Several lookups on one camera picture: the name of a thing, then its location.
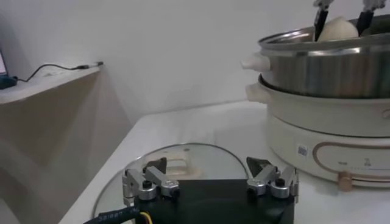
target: metal bracket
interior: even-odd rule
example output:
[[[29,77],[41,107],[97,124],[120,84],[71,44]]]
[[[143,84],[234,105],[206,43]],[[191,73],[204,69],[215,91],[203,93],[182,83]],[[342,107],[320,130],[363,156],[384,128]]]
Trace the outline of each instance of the metal bracket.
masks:
[[[266,193],[268,182],[279,176],[277,168],[273,165],[267,165],[255,178],[247,180],[247,188],[256,196]]]
[[[297,197],[299,180],[296,169],[287,167],[280,177],[271,183],[271,194],[276,198],[288,198],[290,195]]]
[[[156,185],[135,169],[127,169],[122,176],[123,197],[125,205],[131,203],[129,199],[138,196],[140,200],[153,200],[157,195]]]
[[[146,168],[145,177],[147,180],[155,183],[161,189],[162,196],[177,198],[180,194],[179,182],[169,179],[165,174],[156,167]]]

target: qr code label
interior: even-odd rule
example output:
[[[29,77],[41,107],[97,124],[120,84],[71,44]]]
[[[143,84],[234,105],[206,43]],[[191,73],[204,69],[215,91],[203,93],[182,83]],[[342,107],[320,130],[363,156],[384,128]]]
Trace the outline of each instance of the qr code label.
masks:
[[[305,145],[297,145],[297,154],[299,157],[306,159],[309,154],[309,148]]]

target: stainless steel pot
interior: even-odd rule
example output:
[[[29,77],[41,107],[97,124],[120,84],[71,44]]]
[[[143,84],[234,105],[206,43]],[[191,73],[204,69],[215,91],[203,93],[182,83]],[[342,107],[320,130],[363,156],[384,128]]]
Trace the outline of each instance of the stainless steel pot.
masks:
[[[390,15],[376,16],[359,38],[312,42],[313,32],[308,27],[261,39],[252,69],[269,87],[287,93],[390,98]]]

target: beige wall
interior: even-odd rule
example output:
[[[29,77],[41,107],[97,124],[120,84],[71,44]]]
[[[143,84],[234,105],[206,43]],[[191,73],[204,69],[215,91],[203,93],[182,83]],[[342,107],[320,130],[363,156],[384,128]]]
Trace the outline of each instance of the beige wall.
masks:
[[[130,130],[105,71],[0,105],[0,197],[57,223]]]

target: knob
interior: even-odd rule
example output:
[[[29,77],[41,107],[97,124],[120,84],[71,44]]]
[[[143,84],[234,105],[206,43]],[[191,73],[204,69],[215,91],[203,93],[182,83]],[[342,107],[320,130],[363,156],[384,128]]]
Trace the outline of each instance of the knob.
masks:
[[[348,192],[352,190],[352,174],[349,172],[340,172],[338,177],[340,191]]]

